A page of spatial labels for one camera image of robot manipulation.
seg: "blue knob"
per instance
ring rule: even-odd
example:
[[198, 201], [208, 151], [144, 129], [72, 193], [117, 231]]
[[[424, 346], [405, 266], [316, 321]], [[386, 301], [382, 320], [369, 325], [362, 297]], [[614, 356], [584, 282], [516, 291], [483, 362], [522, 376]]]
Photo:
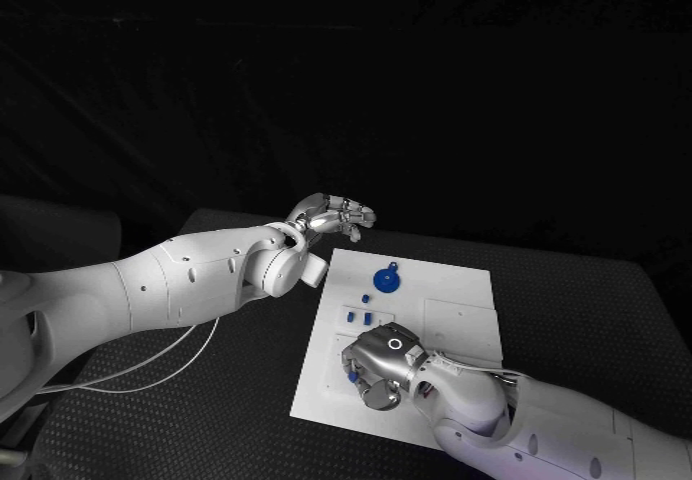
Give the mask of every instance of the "blue knob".
[[379, 270], [375, 274], [375, 288], [384, 293], [392, 293], [399, 288], [401, 279], [397, 273], [397, 269], [397, 262], [392, 262], [389, 264], [389, 267], [384, 270]]

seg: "cable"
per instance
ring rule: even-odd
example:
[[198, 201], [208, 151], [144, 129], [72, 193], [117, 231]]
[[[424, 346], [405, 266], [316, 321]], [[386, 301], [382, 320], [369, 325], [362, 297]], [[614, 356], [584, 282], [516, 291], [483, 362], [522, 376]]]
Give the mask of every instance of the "cable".
[[515, 370], [508, 370], [505, 368], [483, 368], [483, 367], [474, 367], [473, 365], [466, 365], [466, 363], [457, 362], [451, 358], [448, 358], [443, 352], [438, 350], [434, 351], [435, 355], [446, 360], [448, 363], [456, 365], [457, 367], [466, 368], [467, 370], [474, 370], [477, 372], [487, 372], [487, 373], [499, 373], [505, 375], [516, 375], [518, 377], [526, 377], [531, 378], [525, 373], [518, 372]]
[[216, 326], [219, 324], [219, 318], [221, 317], [218, 317], [215, 322], [213, 322], [212, 331], [209, 332], [209, 336], [206, 337], [206, 341], [205, 341], [202, 347], [199, 348], [198, 353], [195, 354], [192, 359], [187, 361], [187, 363], [163, 380], [159, 380], [157, 382], [151, 383], [150, 385], [147, 385], [144, 387], [140, 387], [140, 388], [134, 388], [131, 390], [104, 390], [104, 389], [100, 389], [100, 388], [89, 387], [89, 385], [92, 385], [94, 383], [101, 383], [105, 380], [111, 380], [112, 378], [120, 377], [125, 373], [130, 373], [133, 370], [137, 370], [140, 367], [143, 367], [144, 365], [151, 363], [183, 341], [183, 339], [187, 337], [187, 335], [195, 330], [196, 325], [185, 332], [183, 336], [151, 358], [144, 360], [144, 362], [138, 363], [137, 365], [134, 365], [128, 369], [123, 370], [118, 373], [114, 373], [112, 375], [108, 375], [107, 377], [102, 377], [97, 380], [89, 380], [88, 382], [84, 382], [84, 383], [76, 383], [74, 385], [53, 385], [51, 387], [42, 388], [38, 393], [39, 394], [40, 393], [55, 393], [55, 392], [63, 392], [63, 391], [74, 390], [74, 389], [91, 390], [94, 392], [102, 392], [102, 393], [133, 393], [133, 392], [138, 392], [141, 390], [146, 390], [147, 388], [154, 387], [156, 385], [159, 385], [163, 382], [166, 382], [167, 380], [170, 380], [189, 367], [189, 365], [192, 364], [195, 359], [202, 354], [202, 352], [206, 348], [206, 345], [209, 343], [209, 340], [212, 339], [213, 332], [216, 331]]

